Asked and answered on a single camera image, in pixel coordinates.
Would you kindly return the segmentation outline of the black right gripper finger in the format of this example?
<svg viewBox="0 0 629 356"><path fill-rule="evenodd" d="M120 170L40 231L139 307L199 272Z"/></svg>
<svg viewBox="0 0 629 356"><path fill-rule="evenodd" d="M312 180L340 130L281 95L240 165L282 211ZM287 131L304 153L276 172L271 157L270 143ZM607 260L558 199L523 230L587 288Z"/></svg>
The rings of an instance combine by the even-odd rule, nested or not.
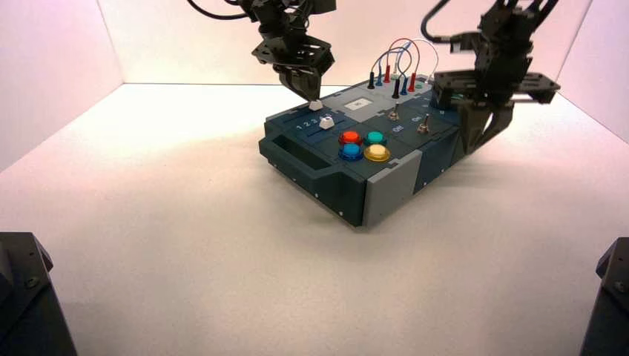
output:
<svg viewBox="0 0 629 356"><path fill-rule="evenodd" d="M461 140L464 153L471 154L478 146L484 133L484 109L472 105L458 108L461 120Z"/></svg>
<svg viewBox="0 0 629 356"><path fill-rule="evenodd" d="M493 111L491 122L477 143L478 148L488 143L510 125L513 120L513 109L514 105L506 105Z"/></svg>

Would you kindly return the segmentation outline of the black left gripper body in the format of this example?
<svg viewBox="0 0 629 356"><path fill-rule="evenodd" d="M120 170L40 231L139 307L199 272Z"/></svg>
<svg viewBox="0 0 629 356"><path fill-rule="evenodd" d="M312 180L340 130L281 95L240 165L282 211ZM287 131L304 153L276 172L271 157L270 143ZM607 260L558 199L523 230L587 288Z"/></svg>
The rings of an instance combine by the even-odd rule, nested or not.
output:
<svg viewBox="0 0 629 356"><path fill-rule="evenodd" d="M324 74L335 62L332 46L312 36L281 36L264 39L251 54L260 64L283 71Z"/></svg>

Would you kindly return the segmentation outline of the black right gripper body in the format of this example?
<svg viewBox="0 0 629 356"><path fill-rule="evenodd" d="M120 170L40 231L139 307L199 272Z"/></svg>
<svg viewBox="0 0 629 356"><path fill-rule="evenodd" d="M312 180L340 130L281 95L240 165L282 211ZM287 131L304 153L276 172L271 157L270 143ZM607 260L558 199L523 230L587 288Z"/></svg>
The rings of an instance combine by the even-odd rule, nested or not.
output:
<svg viewBox="0 0 629 356"><path fill-rule="evenodd" d="M472 51L472 70L437 72L432 87L432 106L460 105L454 96L474 103L505 105L513 95L526 94L530 101L547 104L561 86L543 73L530 72L532 34L546 14L485 14L476 32L434 36L431 41L449 44L452 53Z"/></svg>

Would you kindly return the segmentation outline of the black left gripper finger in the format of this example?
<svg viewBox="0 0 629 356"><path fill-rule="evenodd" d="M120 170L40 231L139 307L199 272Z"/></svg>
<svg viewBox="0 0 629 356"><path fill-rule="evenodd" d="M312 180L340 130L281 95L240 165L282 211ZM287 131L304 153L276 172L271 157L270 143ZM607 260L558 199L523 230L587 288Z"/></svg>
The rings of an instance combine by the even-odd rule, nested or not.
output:
<svg viewBox="0 0 629 356"><path fill-rule="evenodd" d="M320 99L322 76L319 73L309 73L306 76L306 98L308 101Z"/></svg>
<svg viewBox="0 0 629 356"><path fill-rule="evenodd" d="M309 75L301 71L275 68L280 83L298 96L309 96Z"/></svg>

